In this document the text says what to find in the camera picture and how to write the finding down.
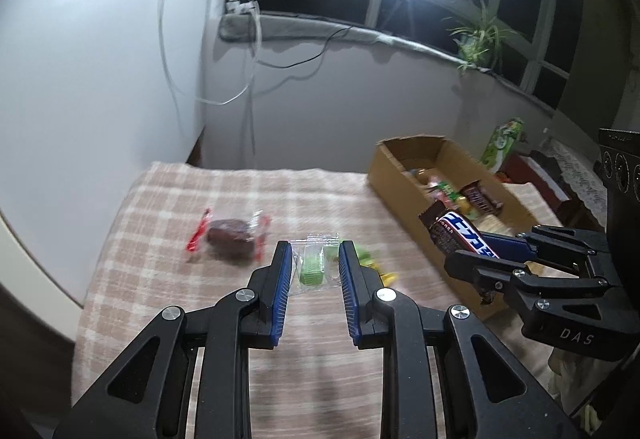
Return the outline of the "right hand white glove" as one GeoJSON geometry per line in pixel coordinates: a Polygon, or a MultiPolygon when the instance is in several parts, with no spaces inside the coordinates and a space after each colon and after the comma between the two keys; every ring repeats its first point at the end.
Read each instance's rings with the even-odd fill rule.
{"type": "Polygon", "coordinates": [[[550,393],[563,411],[576,419],[579,428],[588,437],[592,436],[600,427],[601,421],[589,399],[606,376],[606,364],[573,352],[554,349],[548,365],[552,372],[548,385],[550,393]]]}

